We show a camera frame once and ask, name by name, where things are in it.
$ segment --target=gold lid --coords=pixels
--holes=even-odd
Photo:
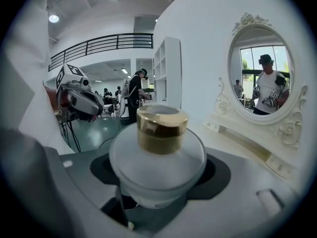
[[[168,154],[181,147],[188,116],[179,109],[163,105],[143,106],[137,110],[138,141],[152,153]]]

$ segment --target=decorative carving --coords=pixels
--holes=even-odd
[[[230,112],[231,109],[231,102],[228,96],[225,95],[224,93],[224,83],[223,79],[220,77],[219,78],[220,84],[219,86],[221,87],[221,91],[218,95],[218,98],[216,99],[216,102],[214,104],[214,109],[219,115],[226,115],[227,113]]]
[[[295,148],[298,147],[302,131],[302,107],[306,101],[307,90],[307,85],[304,85],[292,111],[280,123],[271,127],[271,131],[275,132],[275,135],[279,135],[284,144]]]
[[[253,24],[261,24],[261,25],[268,25],[270,26],[271,24],[268,23],[267,19],[264,19],[260,17],[259,15],[256,15],[253,17],[251,14],[245,13],[242,18],[240,19],[240,22],[236,22],[232,32],[232,35],[235,35],[237,32],[240,31],[245,26],[248,25],[253,25]]]

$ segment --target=oval mirror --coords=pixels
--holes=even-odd
[[[254,27],[234,46],[230,82],[236,98],[256,115],[278,111],[292,89],[294,69],[283,41],[271,31]]]

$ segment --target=balcony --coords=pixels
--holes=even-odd
[[[87,40],[72,46],[51,58],[52,63],[49,71],[70,62],[74,59],[91,54],[119,49],[152,49],[153,34],[147,33],[126,33],[113,34]]]

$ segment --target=green floor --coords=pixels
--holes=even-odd
[[[72,122],[72,127],[78,139],[81,152],[98,149],[100,146],[102,148],[108,148],[111,144],[111,139],[109,138],[114,137],[119,132],[119,130],[125,128],[126,126],[127,124],[119,123],[118,118],[98,118],[92,122],[86,122],[82,120],[75,120]],[[66,128],[65,133],[62,127],[60,128],[60,131],[65,142],[70,146],[71,149],[73,149],[74,152],[77,153],[78,150],[70,129],[67,128],[68,140]]]

